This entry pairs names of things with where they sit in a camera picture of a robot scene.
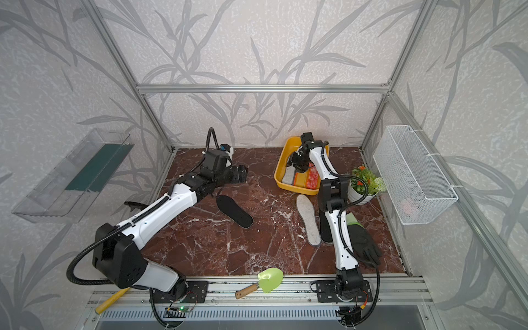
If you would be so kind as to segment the grey insole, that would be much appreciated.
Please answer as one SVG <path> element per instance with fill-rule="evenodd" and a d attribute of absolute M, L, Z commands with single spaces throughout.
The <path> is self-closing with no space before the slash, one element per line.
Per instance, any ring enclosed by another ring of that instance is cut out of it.
<path fill-rule="evenodd" d="M 286 168 L 285 174 L 281 182 L 283 184 L 293 186 L 295 182 L 295 178 L 296 178 L 296 169 L 293 165 L 291 165 Z"/>
<path fill-rule="evenodd" d="M 314 205 L 306 195 L 298 195 L 296 206 L 304 222 L 309 245 L 318 247 L 321 244 L 321 236 L 316 223 Z"/>

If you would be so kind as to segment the red insole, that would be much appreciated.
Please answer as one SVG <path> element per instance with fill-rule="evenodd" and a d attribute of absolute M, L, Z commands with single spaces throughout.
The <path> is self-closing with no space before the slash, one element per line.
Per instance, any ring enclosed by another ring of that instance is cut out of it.
<path fill-rule="evenodd" d="M 304 173 L 295 172 L 293 185 L 297 187 L 305 188 L 308 177 L 309 177 L 308 172 L 304 172 Z"/>
<path fill-rule="evenodd" d="M 305 182 L 305 188 L 316 190 L 319 183 L 319 174 L 314 164 L 309 165 L 307 180 Z"/>

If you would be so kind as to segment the black insole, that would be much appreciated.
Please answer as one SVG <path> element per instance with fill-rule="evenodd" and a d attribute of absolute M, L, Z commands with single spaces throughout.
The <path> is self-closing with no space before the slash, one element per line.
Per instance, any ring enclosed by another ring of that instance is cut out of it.
<path fill-rule="evenodd" d="M 231 197 L 219 195 L 216 202 L 219 210 L 240 227 L 248 229 L 253 225 L 253 217 L 243 210 Z"/>
<path fill-rule="evenodd" d="M 319 210 L 320 217 L 320 236 L 325 243 L 333 243 L 333 236 L 331 233 L 331 226 L 329 223 L 329 216 L 323 209 Z"/>

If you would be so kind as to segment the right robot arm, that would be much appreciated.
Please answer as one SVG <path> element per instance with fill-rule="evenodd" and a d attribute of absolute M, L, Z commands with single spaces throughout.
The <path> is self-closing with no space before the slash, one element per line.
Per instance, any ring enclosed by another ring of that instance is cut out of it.
<path fill-rule="evenodd" d="M 301 146 L 290 159 L 297 170 L 306 172 L 314 168 L 318 172 L 320 230 L 323 240 L 334 245 L 335 292 L 338 298 L 350 301 L 364 287 L 360 264 L 378 271 L 382 251 L 363 225 L 347 220 L 346 210 L 363 202 L 367 197 L 367 194 L 363 193 L 358 199 L 350 202 L 347 197 L 350 183 L 366 182 L 359 177 L 339 174 L 330 162 L 326 146 L 327 143 L 315 140 L 311 133 L 303 133 Z"/>

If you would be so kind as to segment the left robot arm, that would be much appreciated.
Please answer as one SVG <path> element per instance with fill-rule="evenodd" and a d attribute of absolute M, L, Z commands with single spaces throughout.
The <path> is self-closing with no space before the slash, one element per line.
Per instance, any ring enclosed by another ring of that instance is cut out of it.
<path fill-rule="evenodd" d="M 169 294 L 177 300 L 188 291 L 186 277 L 168 266 L 143 257 L 141 250 L 163 227 L 180 213 L 190 209 L 215 190 L 227 184 L 244 183 L 248 168 L 235 166 L 234 149 L 219 144 L 215 130 L 209 128 L 202 159 L 188 173 L 173 181 L 167 193 L 138 214 L 117 225 L 104 224 L 96 231 L 95 241 L 71 260 L 66 276 L 76 285 L 114 284 L 120 289 L 147 288 Z M 81 279 L 76 266 L 92 254 L 93 266 L 103 280 Z"/>

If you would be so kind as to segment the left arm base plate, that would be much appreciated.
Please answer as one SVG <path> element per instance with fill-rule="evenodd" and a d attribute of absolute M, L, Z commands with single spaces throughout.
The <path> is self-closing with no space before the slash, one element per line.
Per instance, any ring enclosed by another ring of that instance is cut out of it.
<path fill-rule="evenodd" d="M 191 280 L 176 283 L 175 287 L 168 291 L 162 292 L 154 289 L 149 302 L 155 304 L 161 303 L 204 303 L 208 292 L 208 284 L 206 280 Z"/>

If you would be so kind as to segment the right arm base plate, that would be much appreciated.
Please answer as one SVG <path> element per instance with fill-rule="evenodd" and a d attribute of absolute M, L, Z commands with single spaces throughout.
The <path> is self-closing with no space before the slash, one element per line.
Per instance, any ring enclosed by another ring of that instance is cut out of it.
<path fill-rule="evenodd" d="M 337 284 L 332 280 L 315 280 L 309 285 L 310 290 L 316 293 L 320 303 L 354 303 L 361 305 L 364 302 L 373 302 L 373 293 L 370 283 L 364 280 L 360 290 L 348 294 L 338 294 Z"/>

